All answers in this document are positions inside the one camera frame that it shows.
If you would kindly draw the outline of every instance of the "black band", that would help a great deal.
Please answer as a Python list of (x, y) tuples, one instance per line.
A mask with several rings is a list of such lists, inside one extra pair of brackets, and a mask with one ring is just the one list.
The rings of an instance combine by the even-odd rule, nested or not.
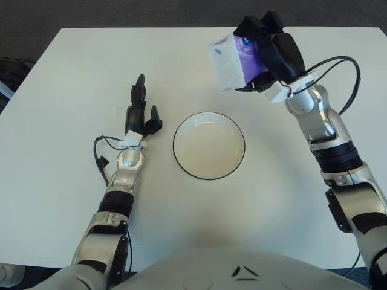
[(127, 192), (115, 190), (105, 193), (98, 212), (110, 211), (112, 213), (120, 213), (129, 217), (132, 211), (134, 196)]
[(106, 270), (106, 264), (105, 263), (102, 263), (100, 261), (95, 261), (95, 260), (82, 260), (80, 261), (78, 264), (81, 264), (81, 265), (88, 265), (90, 267), (92, 267), (94, 270), (98, 271), (98, 272), (101, 272), (102, 274), (105, 272)]
[(325, 173), (349, 171), (363, 165), (352, 141), (332, 148), (312, 150), (312, 154)]

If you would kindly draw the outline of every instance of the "white table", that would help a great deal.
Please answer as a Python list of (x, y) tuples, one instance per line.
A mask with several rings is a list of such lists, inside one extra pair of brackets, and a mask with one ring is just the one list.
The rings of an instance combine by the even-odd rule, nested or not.
[[(145, 74), (148, 103), (164, 128), (147, 138), (140, 192), (130, 219), (134, 270), (192, 247), (276, 251), (323, 268), (349, 267), (352, 235), (340, 232), (327, 187), (296, 120), (257, 93), (220, 94), (207, 45), (232, 28), (62, 29), (0, 115), (0, 262), (63, 267), (105, 191), (93, 141), (122, 137), (131, 85)], [(343, 119), (384, 192), (387, 38), (378, 28), (289, 27), (307, 67), (346, 54), (362, 84)], [(341, 108), (354, 83), (344, 63), (323, 80)], [(243, 131), (239, 168), (216, 181), (183, 172), (172, 137), (189, 115), (215, 111)], [(117, 152), (98, 153), (115, 170)]]

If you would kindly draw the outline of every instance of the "gray carpet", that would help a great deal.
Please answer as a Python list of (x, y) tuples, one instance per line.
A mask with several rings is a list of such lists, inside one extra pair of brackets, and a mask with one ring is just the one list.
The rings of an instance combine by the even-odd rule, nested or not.
[(62, 27), (236, 26), (268, 10), (286, 25), (387, 31), (386, 0), (3, 0), (0, 56), (37, 60)]

